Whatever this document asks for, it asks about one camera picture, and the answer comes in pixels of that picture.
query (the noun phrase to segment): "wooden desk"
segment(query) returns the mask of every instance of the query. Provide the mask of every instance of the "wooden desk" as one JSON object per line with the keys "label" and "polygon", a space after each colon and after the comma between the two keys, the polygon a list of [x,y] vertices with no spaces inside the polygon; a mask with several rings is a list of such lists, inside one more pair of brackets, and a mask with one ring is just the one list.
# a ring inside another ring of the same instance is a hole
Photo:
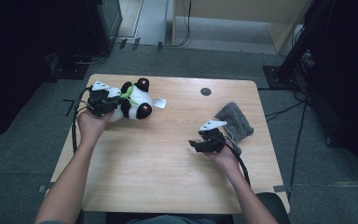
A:
{"label": "wooden desk", "polygon": [[[115,87],[139,77],[93,75]],[[108,124],[89,168],[85,211],[239,214],[235,193],[210,159],[197,153],[189,139],[201,140],[200,126],[231,101],[255,128],[241,140],[242,159],[255,192],[273,192],[282,177],[269,136],[256,85],[252,81],[182,77],[148,77],[153,98],[167,100],[143,120],[121,119]],[[204,96],[202,88],[212,94]],[[51,181],[73,156],[72,137],[64,144]],[[286,193],[280,192],[286,211]]]}
{"label": "wooden desk", "polygon": [[[175,18],[188,16],[189,3],[190,0],[174,0],[173,44],[176,36]],[[312,0],[196,0],[191,2],[191,17],[266,22],[276,51],[282,52],[290,35],[302,22],[311,3]]]}

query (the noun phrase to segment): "gray towel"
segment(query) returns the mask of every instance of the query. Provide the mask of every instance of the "gray towel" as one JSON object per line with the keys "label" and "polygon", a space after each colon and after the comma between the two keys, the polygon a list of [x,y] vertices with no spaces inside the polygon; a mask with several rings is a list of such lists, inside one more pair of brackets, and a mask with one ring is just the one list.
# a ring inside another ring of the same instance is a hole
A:
{"label": "gray towel", "polygon": [[225,105],[215,117],[227,122],[225,128],[233,141],[241,140],[254,132],[254,128],[250,126],[248,120],[234,102]]}

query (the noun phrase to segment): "gray carpet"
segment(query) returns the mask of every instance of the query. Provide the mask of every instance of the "gray carpet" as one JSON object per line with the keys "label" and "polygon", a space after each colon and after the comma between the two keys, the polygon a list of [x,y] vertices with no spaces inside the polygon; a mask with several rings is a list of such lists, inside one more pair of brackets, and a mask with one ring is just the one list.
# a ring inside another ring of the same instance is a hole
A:
{"label": "gray carpet", "polygon": [[[69,132],[65,114],[92,74],[247,79],[268,86],[262,65],[280,65],[283,56],[200,49],[114,48],[90,66],[84,80],[44,83],[0,136],[0,223],[32,223]],[[260,91],[265,113],[295,105],[292,91]],[[322,124],[307,105],[290,188],[303,105],[268,122],[283,182],[291,190],[292,223],[358,223],[358,159],[345,148],[325,145]],[[102,223],[103,213],[87,213],[86,223]],[[241,216],[235,216],[242,223]]]}

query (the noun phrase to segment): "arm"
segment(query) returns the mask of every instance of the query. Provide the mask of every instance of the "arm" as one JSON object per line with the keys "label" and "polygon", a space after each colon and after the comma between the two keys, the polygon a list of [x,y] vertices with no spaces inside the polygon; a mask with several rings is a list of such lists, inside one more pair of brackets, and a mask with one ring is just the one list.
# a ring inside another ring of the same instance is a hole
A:
{"label": "arm", "polygon": [[238,161],[229,148],[224,147],[220,153],[204,154],[213,159],[228,178],[237,195],[246,223],[278,223],[246,182]]}
{"label": "arm", "polygon": [[74,157],[60,174],[42,202],[34,223],[59,221],[75,223],[79,215],[86,187],[92,152],[103,133],[109,113],[97,118],[88,110],[77,117],[81,140]]}

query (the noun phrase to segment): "stuffed animal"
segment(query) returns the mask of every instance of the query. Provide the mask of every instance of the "stuffed animal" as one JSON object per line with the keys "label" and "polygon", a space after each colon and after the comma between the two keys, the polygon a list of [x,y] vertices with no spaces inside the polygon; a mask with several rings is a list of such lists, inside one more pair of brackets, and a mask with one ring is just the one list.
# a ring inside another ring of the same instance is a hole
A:
{"label": "stuffed animal", "polygon": [[122,118],[145,119],[152,113],[153,99],[149,94],[149,80],[141,77],[136,83],[126,82],[119,88],[109,88],[108,97],[121,96],[124,102],[119,105],[109,122]]}

